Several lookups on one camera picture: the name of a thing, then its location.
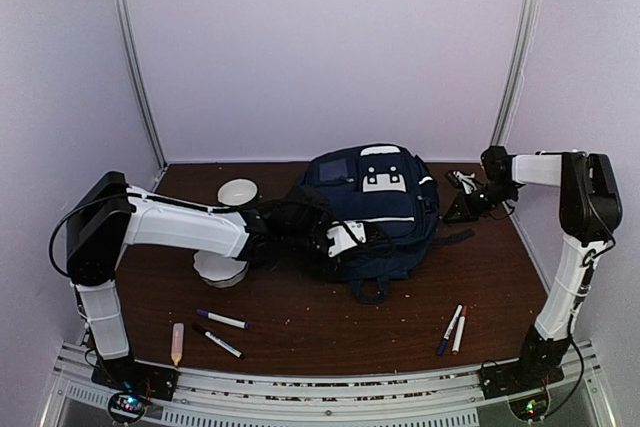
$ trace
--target navy backpack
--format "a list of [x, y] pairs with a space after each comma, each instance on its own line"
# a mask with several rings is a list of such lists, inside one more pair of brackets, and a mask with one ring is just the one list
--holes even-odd
[[[424, 162], [404, 147], [366, 145], [322, 155], [311, 161], [297, 183], [320, 191], [336, 218], [374, 223], [393, 243], [392, 255], [361, 249], [330, 274], [329, 280], [349, 282], [362, 303], [383, 302], [390, 281], [409, 278], [434, 241], [439, 220], [437, 184]], [[389, 245], [379, 242], [377, 249], [389, 250]], [[362, 291], [365, 280], [378, 282], [374, 297]]]

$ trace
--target backpack strap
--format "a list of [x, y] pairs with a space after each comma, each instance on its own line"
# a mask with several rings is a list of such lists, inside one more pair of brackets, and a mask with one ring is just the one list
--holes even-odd
[[378, 293], [374, 297], [369, 297], [362, 292], [362, 285], [364, 284], [364, 280], [362, 279], [349, 281], [349, 286], [351, 287], [351, 290], [353, 290], [356, 299], [358, 299], [358, 302], [360, 302], [361, 304], [381, 304], [385, 301], [387, 295], [389, 295], [391, 282], [389, 281], [388, 277], [378, 277], [377, 281]]
[[462, 232], [447, 235], [446, 237], [436, 237], [435, 239], [433, 239], [433, 242], [431, 242], [431, 245], [457, 244], [458, 242], [467, 240], [469, 237], [473, 237], [474, 235], [476, 235], [476, 233], [473, 229], [466, 229]]

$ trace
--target backpack handle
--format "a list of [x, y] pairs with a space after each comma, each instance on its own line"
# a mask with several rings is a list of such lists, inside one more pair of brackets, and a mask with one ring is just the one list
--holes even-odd
[[385, 301], [387, 295], [389, 295], [391, 282], [389, 281], [388, 277], [378, 277], [376, 280], [378, 282], [378, 293], [374, 297], [369, 297], [364, 292], [362, 292], [362, 285], [364, 284], [364, 280], [359, 279], [349, 282], [351, 290], [353, 290], [353, 293], [356, 296], [356, 299], [358, 299], [358, 302], [360, 302], [361, 304], [376, 305], [381, 304]]

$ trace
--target blue marker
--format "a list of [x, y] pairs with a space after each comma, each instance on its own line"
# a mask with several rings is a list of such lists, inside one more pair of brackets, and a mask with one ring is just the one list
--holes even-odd
[[238, 357], [239, 359], [244, 359], [244, 354], [242, 352], [240, 352], [237, 349], [234, 349], [233, 347], [231, 347], [229, 344], [227, 344], [224, 340], [219, 339], [218, 337], [216, 337], [215, 335], [213, 335], [211, 332], [209, 332], [207, 329], [205, 329], [204, 327], [202, 327], [200, 324], [194, 322], [193, 324], [191, 324], [191, 327], [193, 327], [193, 330], [195, 330], [196, 332], [198, 332], [199, 334], [204, 335], [205, 337], [207, 337], [208, 339], [212, 340], [213, 342], [215, 342], [216, 344], [218, 344], [220, 347], [222, 347], [224, 350], [226, 350], [227, 352], [229, 352], [230, 354], [235, 355], [236, 357]]

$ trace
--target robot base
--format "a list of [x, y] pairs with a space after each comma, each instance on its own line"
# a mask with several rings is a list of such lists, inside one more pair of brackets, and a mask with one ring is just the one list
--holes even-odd
[[[518, 383], [516, 379], [519, 368], [519, 361], [515, 361], [482, 369], [480, 372], [480, 385], [484, 398], [489, 400], [505, 395], [510, 396], [536, 388], [536, 386], [525, 386]], [[560, 367], [549, 369], [550, 384], [560, 382], [562, 379], [564, 379], [564, 373]]]
[[[131, 385], [131, 391], [141, 397], [145, 397], [147, 394], [146, 380], [148, 379], [151, 386], [151, 398], [167, 401], [173, 399], [173, 392], [178, 382], [178, 372], [174, 368], [141, 364], [130, 357], [103, 361], [103, 364], [106, 369], [109, 369], [109, 373], [102, 366], [96, 366], [91, 375], [93, 383], [116, 390], [123, 390], [125, 381], [116, 384], [114, 380], [126, 378], [129, 379], [126, 382]], [[123, 371], [127, 373], [126, 377], [119, 375], [119, 372]]]

